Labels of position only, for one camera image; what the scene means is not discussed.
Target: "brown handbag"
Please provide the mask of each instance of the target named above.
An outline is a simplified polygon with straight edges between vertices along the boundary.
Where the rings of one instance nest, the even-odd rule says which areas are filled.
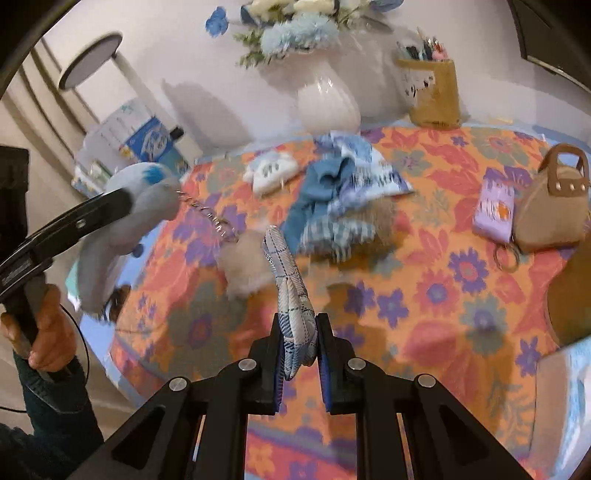
[[[577,155],[577,168],[559,163],[561,153]],[[580,242],[589,214],[588,189],[584,151],[569,144],[552,147],[516,207],[513,235],[519,249],[529,253]]]

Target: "white vase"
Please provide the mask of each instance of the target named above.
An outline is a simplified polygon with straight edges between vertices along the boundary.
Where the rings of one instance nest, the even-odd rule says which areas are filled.
[[[359,105],[321,51],[300,55],[301,76],[297,105],[301,122],[311,135],[331,130],[357,133],[361,124]]]

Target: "screw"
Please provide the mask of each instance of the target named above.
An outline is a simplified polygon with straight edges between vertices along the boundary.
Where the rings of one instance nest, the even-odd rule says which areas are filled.
[[[243,372],[249,372],[250,370],[254,370],[256,368],[256,360],[252,358],[245,358],[244,360],[240,360],[238,363],[238,368]]]
[[[429,374],[423,374],[418,378],[418,384],[425,388],[434,387],[436,383],[435,377]]]
[[[351,370],[363,370],[365,368],[365,360],[362,358],[352,358],[347,362]]]
[[[187,388],[187,381],[181,377],[173,378],[170,383],[168,383],[168,387],[173,392],[180,392]]]

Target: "purple card holder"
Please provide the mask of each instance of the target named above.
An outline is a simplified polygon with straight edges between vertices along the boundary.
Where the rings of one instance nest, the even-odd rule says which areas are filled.
[[[485,179],[476,205],[472,229],[477,235],[508,245],[513,230],[515,191],[513,187]]]

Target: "plaid fabric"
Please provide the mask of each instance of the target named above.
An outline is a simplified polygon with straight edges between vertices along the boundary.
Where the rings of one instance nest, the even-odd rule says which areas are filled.
[[[306,225],[298,252],[304,255],[333,255],[337,261],[351,256],[351,247],[371,242],[375,228],[370,223],[324,216]]]
[[[267,229],[263,251],[279,290],[277,312],[285,349],[283,371],[285,379],[291,380],[302,365],[310,366],[316,359],[318,332],[314,309],[296,262],[276,226]]]

